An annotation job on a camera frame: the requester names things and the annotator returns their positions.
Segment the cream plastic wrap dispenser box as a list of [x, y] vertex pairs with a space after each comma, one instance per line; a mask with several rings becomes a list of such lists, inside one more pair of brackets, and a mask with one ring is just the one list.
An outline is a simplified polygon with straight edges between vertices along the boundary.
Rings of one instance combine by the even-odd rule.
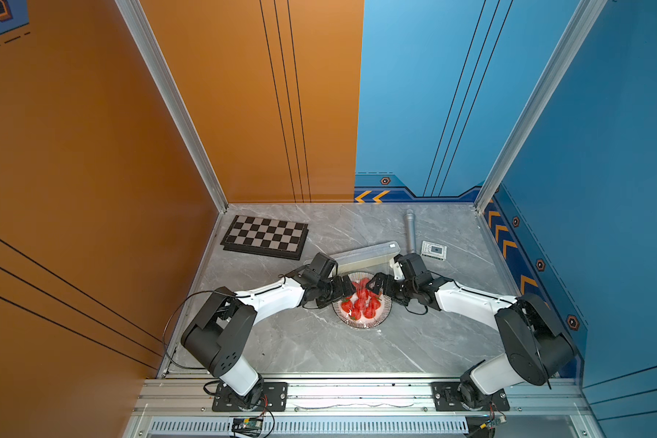
[[388, 264], [394, 257], [401, 254], [401, 247], [396, 241], [365, 246], [354, 250], [332, 255], [331, 258], [337, 262], [334, 275], [345, 275], [352, 272], [363, 271], [363, 269]]

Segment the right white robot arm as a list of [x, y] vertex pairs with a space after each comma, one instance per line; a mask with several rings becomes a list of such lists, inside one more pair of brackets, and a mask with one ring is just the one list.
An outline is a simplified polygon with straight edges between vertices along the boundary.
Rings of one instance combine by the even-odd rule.
[[467, 410], [489, 407], [494, 395], [509, 386], [543, 386], [579, 354], [573, 338], [539, 296], [511, 297], [462, 286], [432, 272], [416, 254], [398, 255], [392, 275], [378, 273], [364, 289], [408, 307], [416, 300], [426, 311], [454, 313], [498, 333], [504, 352], [468, 369], [456, 388]]

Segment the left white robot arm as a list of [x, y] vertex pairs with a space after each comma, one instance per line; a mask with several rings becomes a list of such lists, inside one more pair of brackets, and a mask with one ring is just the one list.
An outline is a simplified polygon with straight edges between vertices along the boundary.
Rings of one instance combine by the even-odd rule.
[[251, 410], [264, 403], [262, 376], [243, 356], [255, 324], [284, 310], [315, 302], [318, 308], [350, 297], [350, 278], [334, 271], [338, 263], [320, 253], [310, 264], [278, 281], [248, 291], [219, 288], [197, 312], [181, 337], [182, 346], [232, 392], [232, 399]]

